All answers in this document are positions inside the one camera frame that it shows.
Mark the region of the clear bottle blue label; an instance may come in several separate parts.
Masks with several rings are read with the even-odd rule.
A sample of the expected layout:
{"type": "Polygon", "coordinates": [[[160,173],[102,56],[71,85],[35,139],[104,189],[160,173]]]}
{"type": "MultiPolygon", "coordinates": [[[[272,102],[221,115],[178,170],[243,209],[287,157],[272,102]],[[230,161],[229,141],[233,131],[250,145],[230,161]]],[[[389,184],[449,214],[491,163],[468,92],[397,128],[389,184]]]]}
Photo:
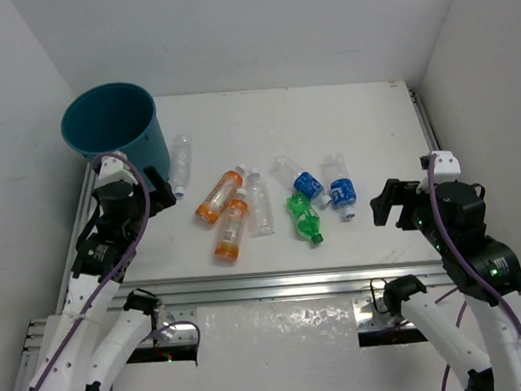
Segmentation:
{"type": "Polygon", "coordinates": [[[326,208],[332,201],[325,187],[302,166],[286,155],[279,155],[273,162],[270,174],[283,187],[298,192],[312,203],[326,208]]]}
{"type": "Polygon", "coordinates": [[[347,171],[343,155],[333,153],[326,156],[321,164],[322,174],[329,186],[329,194],[334,208],[343,215],[344,220],[355,217],[357,194],[347,171]]]}

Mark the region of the green plastic bottle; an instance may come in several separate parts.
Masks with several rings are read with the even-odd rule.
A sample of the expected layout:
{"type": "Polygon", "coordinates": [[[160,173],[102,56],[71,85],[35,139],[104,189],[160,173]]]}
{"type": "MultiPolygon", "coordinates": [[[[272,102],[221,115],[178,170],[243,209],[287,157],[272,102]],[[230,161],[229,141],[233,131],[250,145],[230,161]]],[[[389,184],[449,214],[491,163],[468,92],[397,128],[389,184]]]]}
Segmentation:
{"type": "Polygon", "coordinates": [[[313,245],[322,243],[324,238],[320,231],[320,218],[307,197],[302,193],[293,193],[286,201],[287,210],[298,235],[313,245]]]}

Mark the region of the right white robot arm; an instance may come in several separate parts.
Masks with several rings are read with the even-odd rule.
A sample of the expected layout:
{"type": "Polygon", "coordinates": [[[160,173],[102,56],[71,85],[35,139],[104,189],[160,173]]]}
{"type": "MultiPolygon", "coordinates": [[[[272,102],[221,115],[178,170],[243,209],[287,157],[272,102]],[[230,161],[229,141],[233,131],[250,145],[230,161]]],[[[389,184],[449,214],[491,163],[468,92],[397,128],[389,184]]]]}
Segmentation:
{"type": "Polygon", "coordinates": [[[420,231],[472,310],[484,340],[480,350],[407,275],[385,285],[394,318],[413,323],[457,375],[463,391],[521,391],[521,267],[515,253],[486,234],[484,188],[460,181],[428,190],[388,179],[370,205],[377,226],[402,209],[397,227],[420,231]]]}

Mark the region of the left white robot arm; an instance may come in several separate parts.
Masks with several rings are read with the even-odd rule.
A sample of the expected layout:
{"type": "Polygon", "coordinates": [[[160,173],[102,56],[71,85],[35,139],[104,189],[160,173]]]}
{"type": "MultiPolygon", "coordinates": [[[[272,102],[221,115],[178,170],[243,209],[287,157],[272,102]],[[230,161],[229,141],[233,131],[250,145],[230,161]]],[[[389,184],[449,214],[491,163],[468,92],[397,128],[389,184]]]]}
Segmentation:
{"type": "Polygon", "coordinates": [[[97,173],[95,209],[75,244],[62,314],[25,391],[112,391],[120,369],[156,325],[159,299],[134,289],[115,326],[96,341],[149,218],[173,206],[175,196],[152,166],[144,181],[120,162],[106,162],[97,173]]]}

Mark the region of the orange juice bottle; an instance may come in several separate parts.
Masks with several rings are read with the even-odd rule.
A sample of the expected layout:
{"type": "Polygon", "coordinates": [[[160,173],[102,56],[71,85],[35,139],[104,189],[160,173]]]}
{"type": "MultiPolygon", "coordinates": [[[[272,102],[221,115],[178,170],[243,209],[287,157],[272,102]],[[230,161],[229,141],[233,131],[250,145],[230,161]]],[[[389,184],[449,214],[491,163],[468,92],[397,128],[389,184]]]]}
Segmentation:
{"type": "Polygon", "coordinates": [[[221,261],[236,262],[239,257],[240,240],[249,209],[246,195],[247,190],[243,187],[238,188],[222,214],[223,219],[213,253],[221,261]]]}
{"type": "Polygon", "coordinates": [[[240,163],[233,170],[225,172],[195,210],[195,218],[203,223],[214,225],[235,196],[236,190],[242,187],[245,170],[246,166],[240,163]]]}

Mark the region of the clear crushed bottle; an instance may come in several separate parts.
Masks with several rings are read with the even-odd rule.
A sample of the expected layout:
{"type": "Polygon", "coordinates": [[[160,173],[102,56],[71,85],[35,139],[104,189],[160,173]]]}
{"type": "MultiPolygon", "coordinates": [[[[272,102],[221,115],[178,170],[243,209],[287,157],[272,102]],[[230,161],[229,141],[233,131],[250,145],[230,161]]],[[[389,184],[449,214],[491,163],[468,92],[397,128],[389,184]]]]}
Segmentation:
{"type": "Polygon", "coordinates": [[[275,232],[267,182],[257,168],[250,169],[247,177],[246,190],[250,205],[252,235],[266,237],[275,232]]]}

